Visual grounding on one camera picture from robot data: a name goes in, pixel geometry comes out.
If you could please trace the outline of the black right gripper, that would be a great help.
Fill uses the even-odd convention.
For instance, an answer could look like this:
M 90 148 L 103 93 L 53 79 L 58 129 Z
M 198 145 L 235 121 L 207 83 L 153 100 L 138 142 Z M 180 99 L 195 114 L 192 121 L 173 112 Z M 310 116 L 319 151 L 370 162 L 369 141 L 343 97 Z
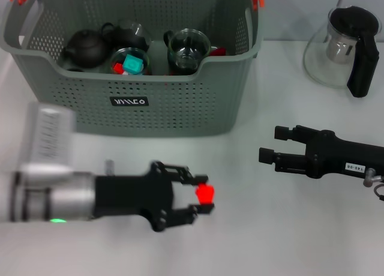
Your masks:
M 383 175 L 383 148 L 380 146 L 342 140 L 333 131 L 301 125 L 292 129 L 276 126 L 274 138 L 306 144 L 305 156 L 260 148 L 259 162 L 275 164 L 276 172 L 305 173 L 314 179 L 331 173 L 364 178 L 368 169 Z

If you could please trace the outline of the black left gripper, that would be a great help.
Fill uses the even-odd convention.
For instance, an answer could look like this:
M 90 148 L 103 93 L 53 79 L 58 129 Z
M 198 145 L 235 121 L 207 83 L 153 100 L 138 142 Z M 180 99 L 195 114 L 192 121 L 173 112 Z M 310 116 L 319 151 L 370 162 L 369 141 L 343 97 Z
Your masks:
M 185 166 L 151 164 L 139 176 L 96 176 L 94 217 L 139 215 L 153 231 L 193 224 L 199 214 L 210 214 L 215 205 L 189 205 L 173 209 L 172 182 L 198 186 L 208 183 L 208 175 L 192 175 Z

